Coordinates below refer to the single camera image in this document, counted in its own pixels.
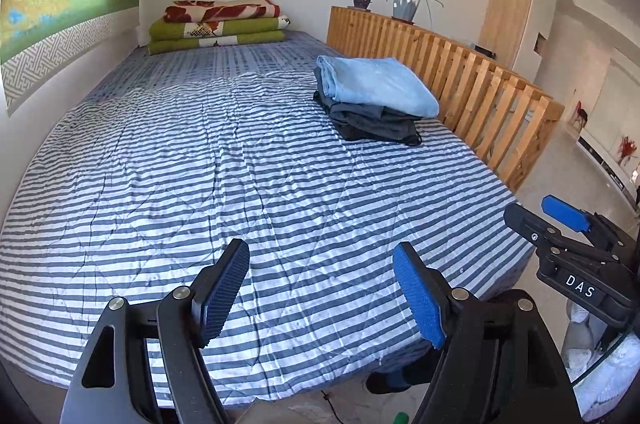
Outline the right white gloved hand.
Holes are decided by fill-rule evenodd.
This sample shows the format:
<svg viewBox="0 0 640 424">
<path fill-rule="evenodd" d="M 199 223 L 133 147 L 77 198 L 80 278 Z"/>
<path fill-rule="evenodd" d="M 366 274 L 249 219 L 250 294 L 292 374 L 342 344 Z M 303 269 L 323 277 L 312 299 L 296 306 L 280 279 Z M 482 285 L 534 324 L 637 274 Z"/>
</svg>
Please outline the right white gloved hand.
<svg viewBox="0 0 640 424">
<path fill-rule="evenodd" d="M 634 331 L 604 344 L 606 325 L 569 300 L 561 358 L 585 422 L 604 418 L 622 401 L 639 373 L 639 338 Z"/>
</svg>

